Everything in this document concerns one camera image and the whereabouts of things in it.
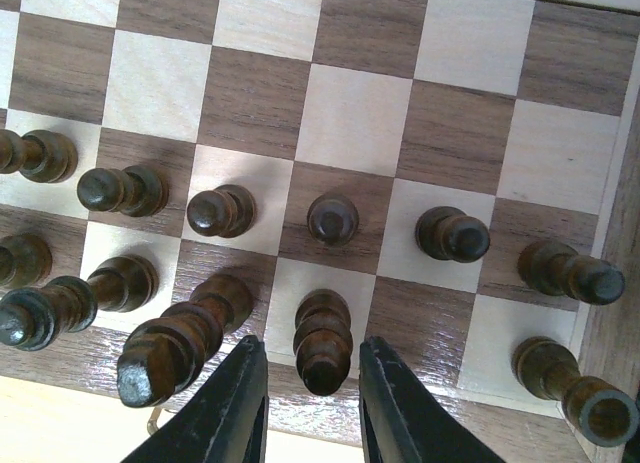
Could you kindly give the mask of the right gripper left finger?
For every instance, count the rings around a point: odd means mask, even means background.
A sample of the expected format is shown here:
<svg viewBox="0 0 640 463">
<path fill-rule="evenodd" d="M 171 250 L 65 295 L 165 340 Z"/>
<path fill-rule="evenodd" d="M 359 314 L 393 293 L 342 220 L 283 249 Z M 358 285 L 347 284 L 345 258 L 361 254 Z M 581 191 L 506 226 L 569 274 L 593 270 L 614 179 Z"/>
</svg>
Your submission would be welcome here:
<svg viewBox="0 0 640 463">
<path fill-rule="evenodd" d="M 241 339 L 191 400 L 126 462 L 265 460 L 268 362 L 256 336 Z"/>
</svg>

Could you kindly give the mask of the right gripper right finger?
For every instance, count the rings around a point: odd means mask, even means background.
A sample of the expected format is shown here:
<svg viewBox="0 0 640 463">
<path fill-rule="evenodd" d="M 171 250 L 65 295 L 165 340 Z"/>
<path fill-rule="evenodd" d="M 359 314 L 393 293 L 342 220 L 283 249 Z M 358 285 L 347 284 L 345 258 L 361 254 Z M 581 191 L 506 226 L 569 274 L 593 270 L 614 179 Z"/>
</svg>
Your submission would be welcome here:
<svg viewBox="0 0 640 463">
<path fill-rule="evenodd" d="M 360 345 L 360 422 L 367 462 L 500 462 L 452 417 L 386 340 Z"/>
</svg>

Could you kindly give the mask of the dark king piece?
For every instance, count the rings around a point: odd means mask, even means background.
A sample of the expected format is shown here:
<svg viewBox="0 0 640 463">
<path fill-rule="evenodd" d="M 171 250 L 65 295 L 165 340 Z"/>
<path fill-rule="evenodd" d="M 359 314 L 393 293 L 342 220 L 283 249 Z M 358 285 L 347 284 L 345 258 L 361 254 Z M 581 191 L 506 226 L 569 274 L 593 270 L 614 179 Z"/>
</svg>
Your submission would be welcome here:
<svg viewBox="0 0 640 463">
<path fill-rule="evenodd" d="M 117 361 L 117 389 L 131 408 L 159 405 L 184 391 L 223 337 L 239 329 L 255 306 L 239 278 L 215 274 L 199 284 L 187 301 L 139 325 Z"/>
</svg>

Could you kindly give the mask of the dark queen piece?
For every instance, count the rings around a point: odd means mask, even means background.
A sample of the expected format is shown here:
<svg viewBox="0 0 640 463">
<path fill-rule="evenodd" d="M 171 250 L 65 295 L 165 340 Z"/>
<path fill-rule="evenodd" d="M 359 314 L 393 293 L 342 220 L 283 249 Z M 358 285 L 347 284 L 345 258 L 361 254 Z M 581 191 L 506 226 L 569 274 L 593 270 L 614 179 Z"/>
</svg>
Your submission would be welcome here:
<svg viewBox="0 0 640 463">
<path fill-rule="evenodd" d="M 158 286 L 153 264 L 129 254 L 107 259 L 85 280 L 60 276 L 41 288 L 11 290 L 1 299 L 1 343 L 39 351 L 61 333 L 88 328 L 100 310 L 128 313 L 144 306 Z"/>
</svg>

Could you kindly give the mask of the wooden chess board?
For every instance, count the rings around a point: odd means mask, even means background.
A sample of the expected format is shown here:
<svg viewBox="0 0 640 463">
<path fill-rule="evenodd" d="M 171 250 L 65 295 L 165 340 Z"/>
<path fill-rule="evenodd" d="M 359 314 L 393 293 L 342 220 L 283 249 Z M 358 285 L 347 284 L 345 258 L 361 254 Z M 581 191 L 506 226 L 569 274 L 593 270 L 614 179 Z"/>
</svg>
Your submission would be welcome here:
<svg viewBox="0 0 640 463">
<path fill-rule="evenodd" d="M 117 399 L 124 341 L 225 269 L 257 299 L 241 333 L 266 345 L 276 460 L 361 445 L 356 376 L 316 397 L 294 366 L 296 306 L 329 287 L 356 341 L 389 341 L 502 458 L 589 461 L 559 405 L 510 369 L 533 335 L 579 353 L 588 308 L 530 290 L 516 262 L 542 238 L 618 259 L 638 93 L 639 0 L 1 0 L 2 126 L 67 135 L 79 172 L 146 162 L 169 182 L 159 214 L 129 218 L 84 208 L 76 178 L 2 177 L 2 233 L 40 234 L 53 276 L 130 251 L 160 277 L 140 310 L 38 352 L 2 348 L 2 459 L 125 455 L 145 429 Z M 190 200 L 225 184 L 251 192 L 251 228 L 197 234 Z M 346 245 L 309 233 L 325 193 L 358 210 Z M 487 226 L 482 258 L 419 249 L 416 222 L 438 206 Z"/>
</svg>

